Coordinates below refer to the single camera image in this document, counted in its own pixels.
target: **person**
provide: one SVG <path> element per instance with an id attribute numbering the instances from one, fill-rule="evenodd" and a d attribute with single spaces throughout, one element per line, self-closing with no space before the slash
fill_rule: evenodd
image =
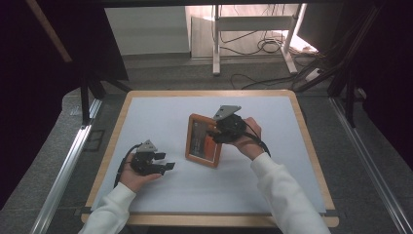
<path id="1" fill-rule="evenodd" d="M 246 131 L 261 138 L 261 127 L 251 117 L 245 119 Z M 260 145 L 247 136 L 229 143 L 248 157 L 258 178 L 258 189 L 271 208 L 271 214 L 284 234 L 330 233 L 303 189 L 284 165 L 275 163 Z M 118 185 L 92 212 L 79 233 L 118 233 L 129 218 L 129 205 L 136 192 L 147 182 L 160 175 L 137 175 L 129 163 L 125 164 Z"/>

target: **white board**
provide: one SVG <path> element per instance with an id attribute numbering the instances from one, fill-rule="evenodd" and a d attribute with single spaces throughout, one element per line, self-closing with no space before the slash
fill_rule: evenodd
<path id="1" fill-rule="evenodd" d="M 289 97 L 134 97 L 120 132 L 107 174 L 96 195 L 113 189 L 117 170 L 128 150 L 147 139 L 167 153 L 160 164 L 175 162 L 172 171 L 137 194 L 134 213 L 269 214 L 256 187 L 250 160 L 232 145 L 223 144 L 218 168 L 185 159 L 188 118 L 192 113 L 212 117 L 220 105 L 239 105 L 236 114 L 253 117 L 272 159 L 284 164 L 303 187 L 319 213 L 325 206 Z"/>

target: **gray carpet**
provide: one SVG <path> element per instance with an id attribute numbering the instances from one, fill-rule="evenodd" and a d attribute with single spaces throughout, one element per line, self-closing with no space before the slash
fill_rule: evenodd
<path id="1" fill-rule="evenodd" d="M 221 67 L 219 77 L 211 75 L 211 65 L 194 61 L 184 65 L 169 65 L 149 62 L 141 66 L 126 61 L 130 81 L 135 90 L 232 90 L 231 75 L 241 73 L 256 81 L 287 76 L 282 62 L 236 63 L 228 60 Z M 253 83 L 236 77 L 236 89 Z M 290 83 L 272 86 L 253 86 L 252 89 L 284 89 Z M 328 81 L 313 87 L 298 96 L 305 113 L 308 129 L 327 185 L 340 216 L 340 224 L 331 228 L 332 233 L 397 233 L 397 229 L 376 192 L 355 149 L 334 112 L 325 88 Z M 107 86 L 109 93 L 100 107 L 89 141 L 58 205 L 48 233 L 77 233 L 83 223 L 78 212 L 83 208 L 94 182 L 105 146 L 110 139 L 116 119 L 126 94 Z M 2 233 L 28 233 L 56 178 L 59 167 L 76 136 L 81 124 L 81 115 L 70 115 L 79 105 L 79 92 L 69 94 L 63 100 L 63 111 L 51 132 L 48 141 L 39 153 L 19 187 L 0 213 Z M 360 103 L 355 105 L 355 121 L 361 137 L 372 152 L 378 168 L 406 210 L 408 219 L 413 219 L 413 174 L 386 139 L 368 120 Z M 122 233 L 280 233 L 274 229 L 235 228 L 184 228 L 146 227 L 124 228 Z"/>

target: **hand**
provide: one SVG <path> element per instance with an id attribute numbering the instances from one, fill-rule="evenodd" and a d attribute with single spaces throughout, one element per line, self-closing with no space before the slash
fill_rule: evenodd
<path id="1" fill-rule="evenodd" d="M 261 138 L 261 127 L 255 122 L 255 120 L 249 117 L 244 119 L 244 121 L 247 123 L 246 132 L 252 135 L 257 134 L 258 138 Z M 264 152 L 262 147 L 248 136 L 241 136 L 229 144 L 236 146 L 240 152 L 250 160 L 254 160 Z"/>
<path id="2" fill-rule="evenodd" d="M 130 154 L 128 156 L 119 181 L 122 182 L 131 191 L 137 192 L 145 183 L 161 177 L 161 174 L 152 174 L 146 176 L 139 175 L 131 168 L 132 157 L 133 154 Z"/>

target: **white shirt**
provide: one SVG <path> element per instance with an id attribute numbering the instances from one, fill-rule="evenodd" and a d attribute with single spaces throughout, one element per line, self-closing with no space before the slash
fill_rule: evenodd
<path id="1" fill-rule="evenodd" d="M 276 164 L 267 153 L 262 153 L 252 161 L 251 168 L 258 177 L 258 189 L 271 207 L 282 233 L 330 233 L 284 165 Z M 118 183 L 102 198 L 79 233 L 119 233 L 130 216 L 129 206 L 135 196 L 124 184 Z"/>

